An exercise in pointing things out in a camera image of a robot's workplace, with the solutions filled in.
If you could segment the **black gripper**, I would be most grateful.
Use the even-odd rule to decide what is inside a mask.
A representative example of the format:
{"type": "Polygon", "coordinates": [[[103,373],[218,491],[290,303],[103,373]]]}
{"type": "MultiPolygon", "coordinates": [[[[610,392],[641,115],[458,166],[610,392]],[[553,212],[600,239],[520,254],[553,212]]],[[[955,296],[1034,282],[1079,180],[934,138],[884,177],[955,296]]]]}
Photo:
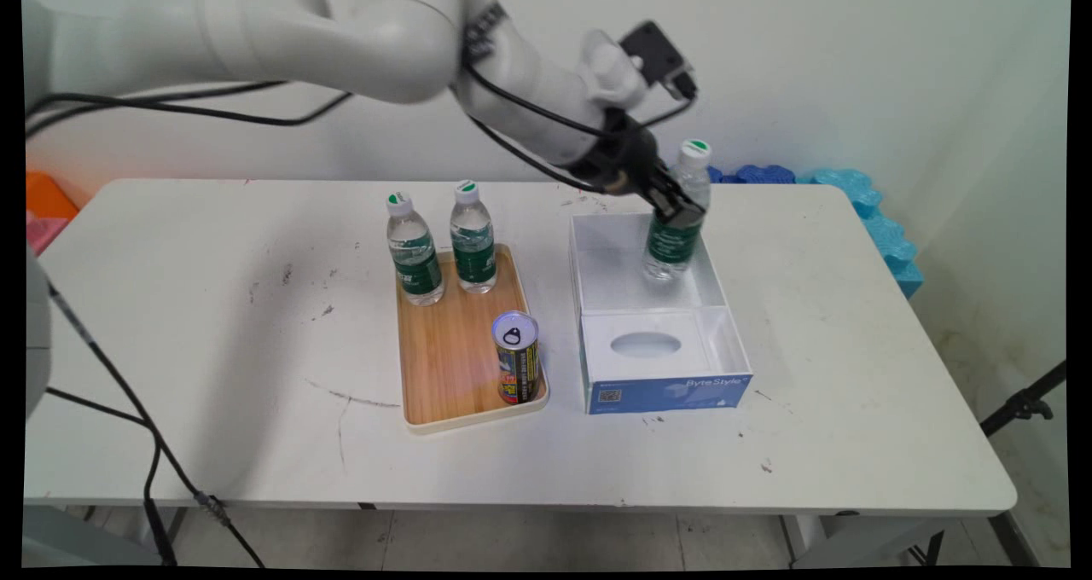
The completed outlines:
{"type": "Polygon", "coordinates": [[[658,142],[646,128],[633,126],[624,137],[601,138],[586,155],[586,184],[609,196],[642,196],[656,218],[687,228],[705,218],[707,209],[687,196],[676,173],[660,159],[658,142]]]}

